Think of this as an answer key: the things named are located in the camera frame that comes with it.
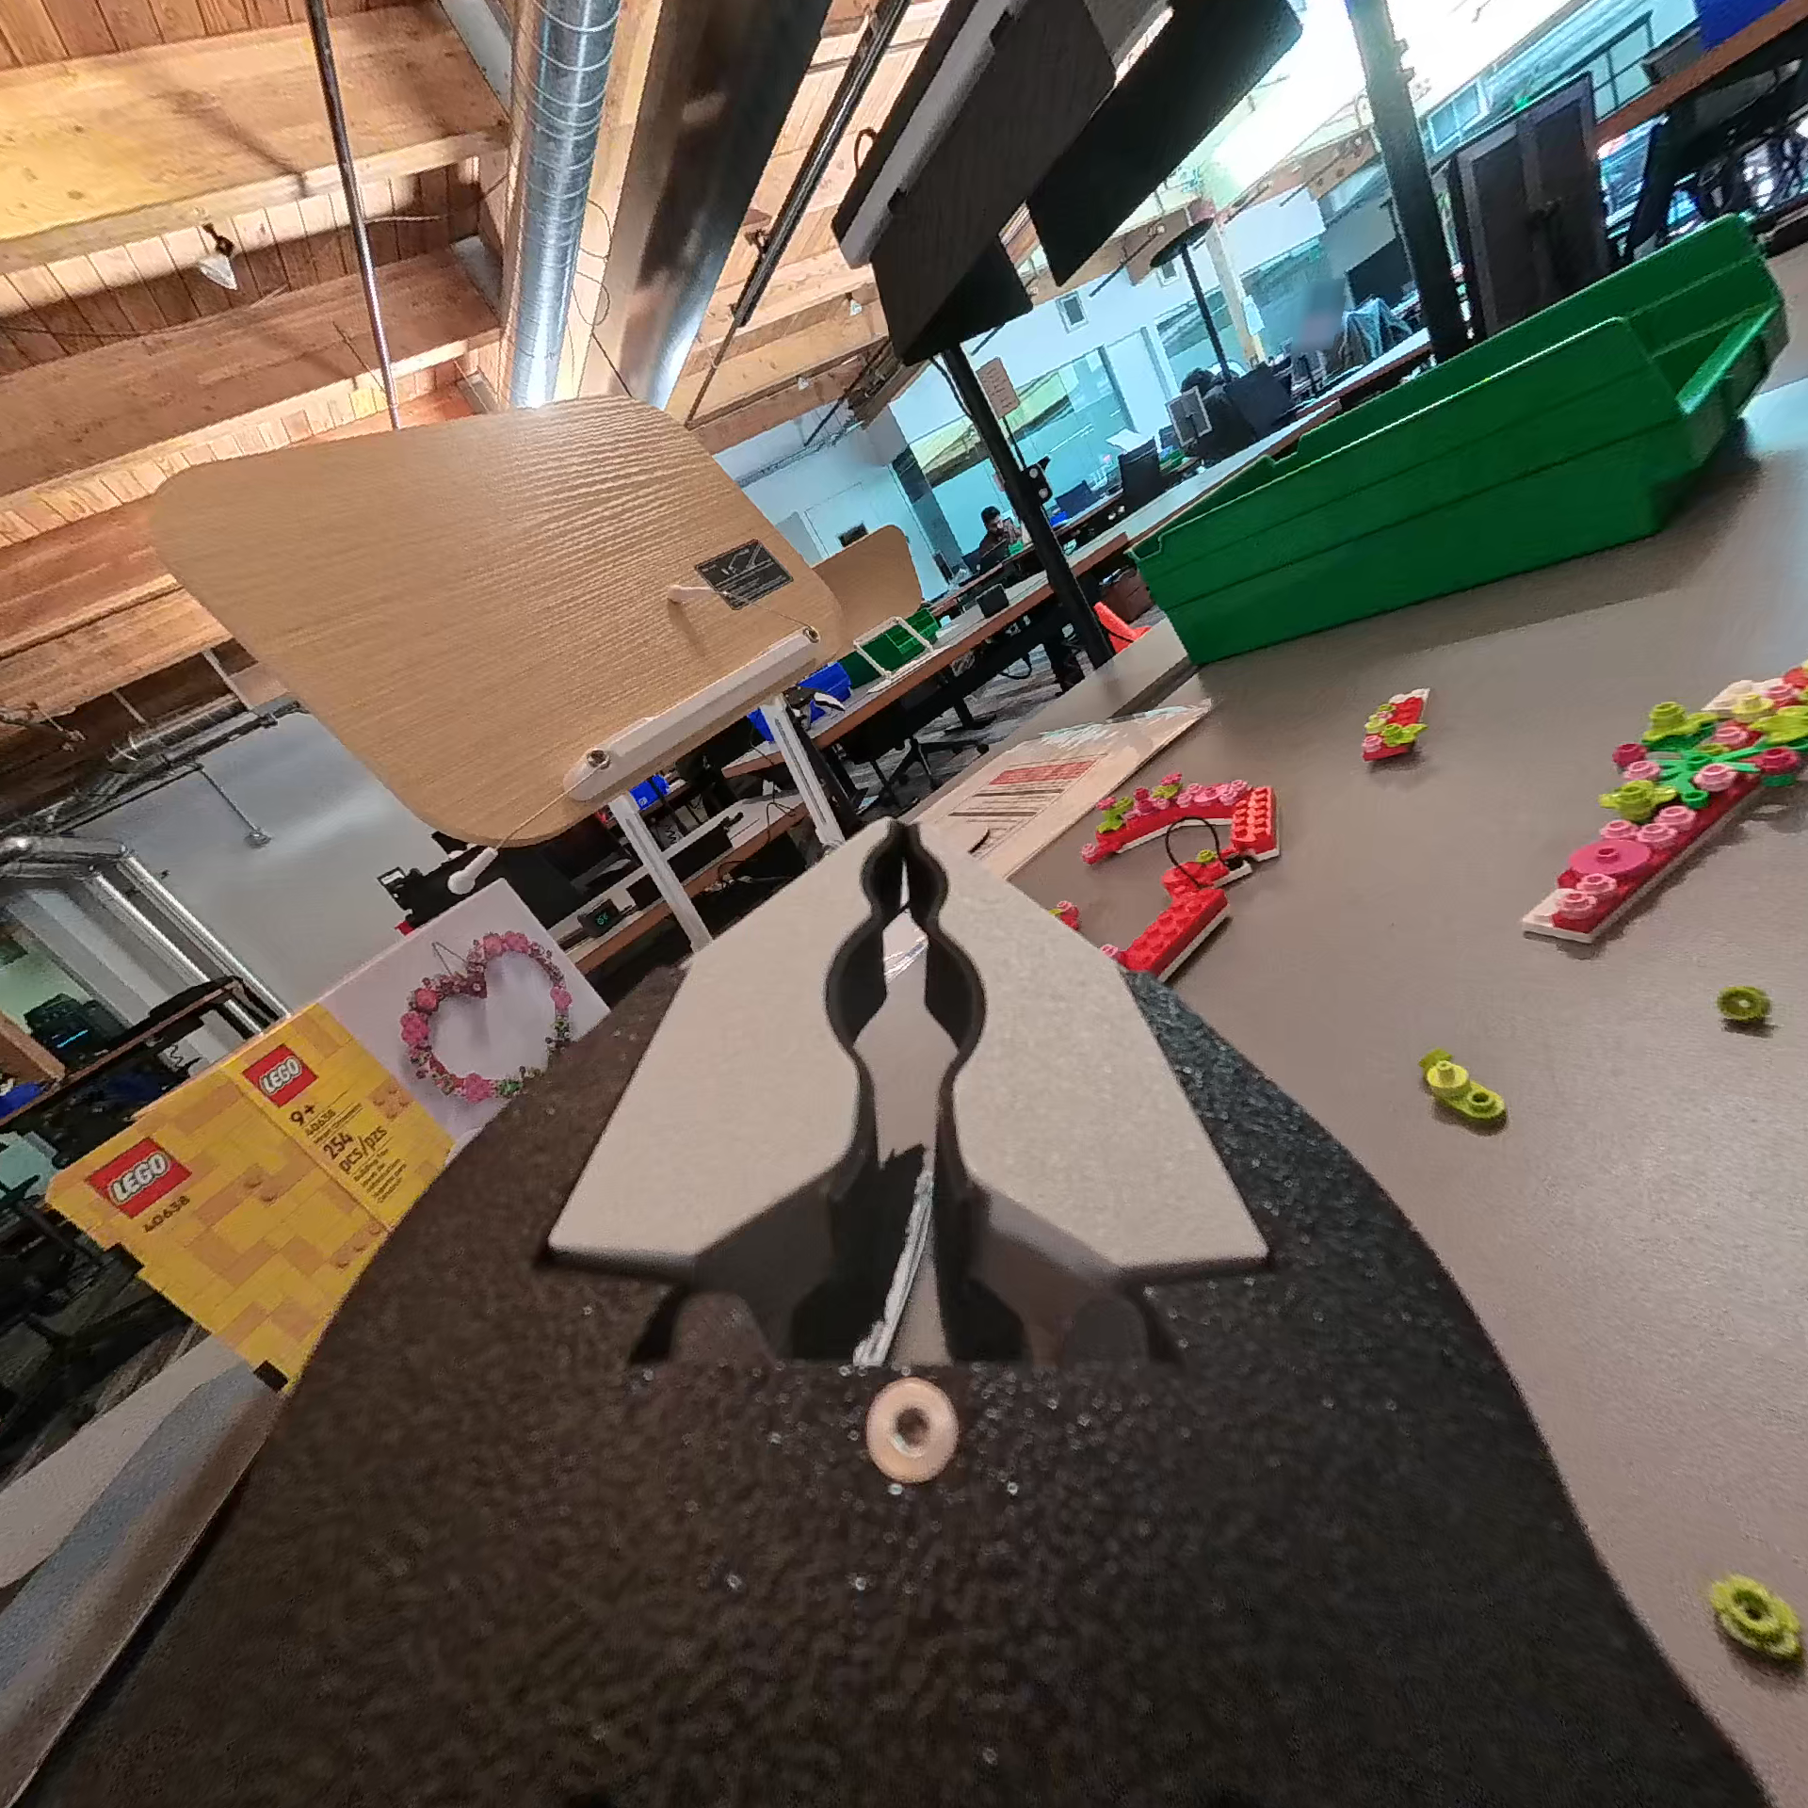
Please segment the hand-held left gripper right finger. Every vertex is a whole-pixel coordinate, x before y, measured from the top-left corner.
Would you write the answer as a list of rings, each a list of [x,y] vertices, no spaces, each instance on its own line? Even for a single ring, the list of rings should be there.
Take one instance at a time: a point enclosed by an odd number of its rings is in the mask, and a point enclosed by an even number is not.
[[[959,848],[907,848],[936,1095],[935,1292],[958,1363],[1144,1360],[1147,1292],[1273,1245],[1132,975]]]

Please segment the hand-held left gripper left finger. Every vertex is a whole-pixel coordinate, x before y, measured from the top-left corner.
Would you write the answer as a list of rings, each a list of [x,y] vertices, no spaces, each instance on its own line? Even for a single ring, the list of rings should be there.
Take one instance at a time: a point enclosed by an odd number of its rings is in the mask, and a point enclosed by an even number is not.
[[[859,1039],[911,840],[859,831],[698,953],[548,1232],[555,1260],[742,1301],[779,1354],[880,1363],[916,1254]]]

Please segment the red and white lego block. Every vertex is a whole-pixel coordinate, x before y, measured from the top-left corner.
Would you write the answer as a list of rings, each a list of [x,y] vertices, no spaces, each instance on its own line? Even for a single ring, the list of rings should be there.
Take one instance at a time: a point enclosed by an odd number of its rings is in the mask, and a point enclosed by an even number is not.
[[[1100,950],[1126,973],[1159,983],[1173,979],[1225,927],[1230,889],[1251,871],[1251,863],[1220,858],[1171,864],[1163,874],[1165,909],[1126,946],[1104,942]]]

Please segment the red lego arc with flowers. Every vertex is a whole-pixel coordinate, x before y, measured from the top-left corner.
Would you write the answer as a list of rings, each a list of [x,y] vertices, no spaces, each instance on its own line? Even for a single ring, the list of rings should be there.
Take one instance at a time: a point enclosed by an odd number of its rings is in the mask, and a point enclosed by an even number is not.
[[[1135,792],[1103,799],[1098,810],[1093,834],[1080,848],[1086,866],[1165,842],[1175,829],[1204,829],[1220,861],[1231,857],[1263,864],[1280,852],[1278,806],[1265,782],[1189,782],[1182,775],[1166,775]]]

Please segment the lego instruction booklet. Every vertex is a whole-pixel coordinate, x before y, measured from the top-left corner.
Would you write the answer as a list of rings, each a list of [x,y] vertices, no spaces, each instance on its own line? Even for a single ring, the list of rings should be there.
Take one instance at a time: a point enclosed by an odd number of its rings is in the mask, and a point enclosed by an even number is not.
[[[1211,710],[1208,697],[1032,735],[928,799],[913,817],[916,834],[932,852],[966,852],[995,876],[1014,877]]]

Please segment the yellow lego box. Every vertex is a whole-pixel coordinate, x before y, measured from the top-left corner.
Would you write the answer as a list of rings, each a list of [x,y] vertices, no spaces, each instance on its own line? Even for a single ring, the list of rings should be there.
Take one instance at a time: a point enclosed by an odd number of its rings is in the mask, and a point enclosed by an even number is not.
[[[517,889],[480,885],[142,1106],[43,1202],[289,1386],[427,1185],[604,1014]]]

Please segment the long red flowered lego strip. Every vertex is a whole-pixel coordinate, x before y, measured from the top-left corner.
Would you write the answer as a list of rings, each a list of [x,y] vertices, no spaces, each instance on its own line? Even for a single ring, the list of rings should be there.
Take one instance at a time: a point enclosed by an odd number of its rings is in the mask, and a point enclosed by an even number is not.
[[[1616,780],[1551,890],[1521,917],[1535,941],[1594,944],[1757,810],[1804,792],[1805,667],[1739,677],[1699,705],[1654,704],[1613,751]]]

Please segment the white desk leg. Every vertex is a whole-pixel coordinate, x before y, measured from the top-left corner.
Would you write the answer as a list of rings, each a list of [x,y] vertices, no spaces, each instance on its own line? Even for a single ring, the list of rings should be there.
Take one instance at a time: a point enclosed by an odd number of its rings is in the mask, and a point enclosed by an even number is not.
[[[843,846],[846,832],[829,800],[829,790],[812,751],[812,742],[807,739],[805,727],[799,723],[799,711],[792,708],[792,702],[795,697],[791,690],[772,692],[765,699],[760,710],[767,727],[774,735],[781,762],[805,802],[805,810],[819,832],[819,842],[829,852]],[[606,810],[613,824],[625,832],[629,848],[639,857],[639,863],[653,876],[667,913],[684,931],[690,949],[701,950],[708,946],[712,933],[696,907],[686,885],[671,869],[662,848],[646,827],[630,788],[612,796]]]

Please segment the small wooden divider panel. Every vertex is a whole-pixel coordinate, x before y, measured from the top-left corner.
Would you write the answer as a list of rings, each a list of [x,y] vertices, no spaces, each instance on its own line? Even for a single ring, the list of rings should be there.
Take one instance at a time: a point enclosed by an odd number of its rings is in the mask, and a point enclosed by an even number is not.
[[[830,661],[924,602],[911,541],[895,525],[854,538],[812,569],[835,601],[835,620],[820,626],[820,646]]]

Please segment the large wooden divider panel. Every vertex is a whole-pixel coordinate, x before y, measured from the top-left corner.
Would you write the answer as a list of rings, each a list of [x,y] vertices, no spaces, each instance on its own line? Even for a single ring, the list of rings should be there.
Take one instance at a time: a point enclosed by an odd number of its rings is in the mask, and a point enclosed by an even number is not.
[[[547,842],[852,644],[825,576],[633,398],[193,466],[151,538],[398,802],[475,846]]]

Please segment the green plastic tray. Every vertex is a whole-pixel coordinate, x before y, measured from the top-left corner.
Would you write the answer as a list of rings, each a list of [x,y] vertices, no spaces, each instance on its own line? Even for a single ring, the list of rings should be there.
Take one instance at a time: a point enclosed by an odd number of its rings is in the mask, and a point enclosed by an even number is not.
[[[1305,632],[1657,532],[1712,448],[1699,335],[1527,322],[1308,428],[1146,533],[1171,616]]]
[[[1789,344],[1739,214],[1311,428],[1130,548],[1197,664],[1665,527]]]

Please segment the thin metal ceiling rod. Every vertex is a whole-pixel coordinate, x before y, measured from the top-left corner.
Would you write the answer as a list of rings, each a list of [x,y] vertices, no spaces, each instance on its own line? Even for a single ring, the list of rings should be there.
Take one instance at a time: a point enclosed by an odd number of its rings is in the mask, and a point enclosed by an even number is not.
[[[389,337],[386,332],[386,320],[382,314],[382,300],[376,293],[376,266],[370,252],[370,228],[364,208],[364,200],[360,193],[358,171],[356,171],[356,157],[351,149],[351,132],[347,123],[347,107],[343,96],[343,85],[339,82],[335,59],[331,52],[331,22],[327,12],[327,2],[306,2],[306,18],[308,18],[308,36],[315,58],[317,76],[322,89],[322,107],[327,115],[327,126],[331,135],[331,151],[335,160],[335,171],[341,181],[343,200],[347,202],[347,226],[354,238],[354,255],[356,269],[360,275],[360,283],[364,291],[365,314],[368,314],[368,334],[375,354],[375,370],[379,376],[379,384],[386,399],[386,411],[391,423],[391,431],[398,433],[401,422],[401,395],[397,386],[397,375],[391,364]]]

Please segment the black hanging acoustic panel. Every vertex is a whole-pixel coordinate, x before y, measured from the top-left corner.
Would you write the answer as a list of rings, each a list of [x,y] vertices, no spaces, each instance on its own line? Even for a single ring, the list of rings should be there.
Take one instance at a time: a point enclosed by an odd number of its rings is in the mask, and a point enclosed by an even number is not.
[[[1136,3],[944,3],[832,214],[902,365],[1027,314],[1010,217],[1116,87]]]
[[[1175,2],[1029,191],[1055,283],[1070,282],[1301,39],[1287,2]]]

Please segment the black steel column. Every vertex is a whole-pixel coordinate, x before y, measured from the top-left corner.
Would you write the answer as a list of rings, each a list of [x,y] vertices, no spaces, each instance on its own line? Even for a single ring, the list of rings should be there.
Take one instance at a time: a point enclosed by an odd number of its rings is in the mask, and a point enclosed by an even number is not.
[[[1470,332],[1462,314],[1452,255],[1416,123],[1403,41],[1394,31],[1387,2],[1346,2],[1346,12],[1363,64],[1371,135],[1387,167],[1397,234],[1416,282],[1432,356],[1435,364],[1447,364],[1470,346]]]

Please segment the black cabinet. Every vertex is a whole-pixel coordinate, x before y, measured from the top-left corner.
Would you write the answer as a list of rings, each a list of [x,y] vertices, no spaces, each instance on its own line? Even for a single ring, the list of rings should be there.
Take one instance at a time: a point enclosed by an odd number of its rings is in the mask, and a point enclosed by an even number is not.
[[[1610,275],[1589,72],[1460,143],[1443,165],[1462,291],[1485,339]]]

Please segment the black support post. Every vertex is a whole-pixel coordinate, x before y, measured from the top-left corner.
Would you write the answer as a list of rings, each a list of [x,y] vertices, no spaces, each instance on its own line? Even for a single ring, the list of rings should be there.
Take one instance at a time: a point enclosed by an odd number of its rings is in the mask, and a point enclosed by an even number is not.
[[[1116,657],[1112,646],[1104,634],[1104,628],[1093,612],[1093,604],[1074,574],[1066,551],[1055,538],[1037,489],[1027,466],[1018,461],[1003,422],[991,406],[971,360],[959,344],[954,344],[950,350],[940,353],[940,367],[947,382],[959,398],[966,417],[975,425],[986,450],[986,459],[1005,487],[1015,517],[1029,532],[1029,540],[1045,563],[1045,574],[1052,584],[1052,594],[1067,610],[1076,630],[1080,652],[1095,672],[1103,668]]]

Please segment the silver ventilation duct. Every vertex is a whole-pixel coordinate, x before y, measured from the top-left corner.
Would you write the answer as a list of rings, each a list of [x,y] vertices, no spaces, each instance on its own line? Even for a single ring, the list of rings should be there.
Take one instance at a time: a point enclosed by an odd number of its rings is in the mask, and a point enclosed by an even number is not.
[[[514,409],[555,398],[617,18],[619,2],[512,9],[503,390]]]

